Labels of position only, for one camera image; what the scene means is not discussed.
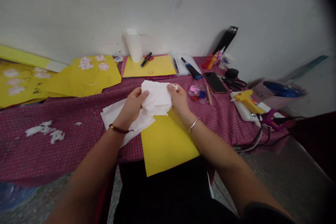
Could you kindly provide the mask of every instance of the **mobile phone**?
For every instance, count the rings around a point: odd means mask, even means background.
[[[224,87],[223,83],[219,80],[216,73],[208,72],[203,74],[207,82],[209,83],[214,93],[227,93],[228,90]]]

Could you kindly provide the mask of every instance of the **scissors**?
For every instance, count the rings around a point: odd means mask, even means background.
[[[242,88],[245,88],[247,86],[247,83],[242,80],[230,79],[225,76],[221,76],[221,79],[227,85],[227,87],[231,89],[232,91],[241,91]]]

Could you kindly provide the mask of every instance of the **gray floor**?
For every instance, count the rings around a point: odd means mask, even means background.
[[[264,152],[258,155],[242,154],[242,157],[295,220],[299,223],[319,222],[326,197],[335,185],[295,140],[288,141],[280,155]],[[0,220],[4,223],[43,223],[69,177],[70,175],[63,176],[41,187],[29,203],[12,212],[1,214]],[[113,223],[120,190],[121,180],[119,171],[117,171],[109,223]],[[233,212],[236,211],[218,175],[215,176],[212,190],[216,200]]]

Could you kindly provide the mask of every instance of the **wooden stick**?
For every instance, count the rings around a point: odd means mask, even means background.
[[[210,105],[212,106],[212,100],[211,100],[211,95],[210,95],[210,91],[209,91],[209,86],[208,86],[208,85],[207,85],[207,87],[206,87],[206,90],[207,90],[207,92],[208,92]]]

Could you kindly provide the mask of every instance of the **glue gun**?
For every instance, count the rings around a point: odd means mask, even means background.
[[[264,114],[265,111],[257,107],[257,105],[255,105],[251,100],[251,94],[253,94],[253,91],[249,89],[235,95],[233,98],[236,99],[236,102],[243,103],[253,114]]]

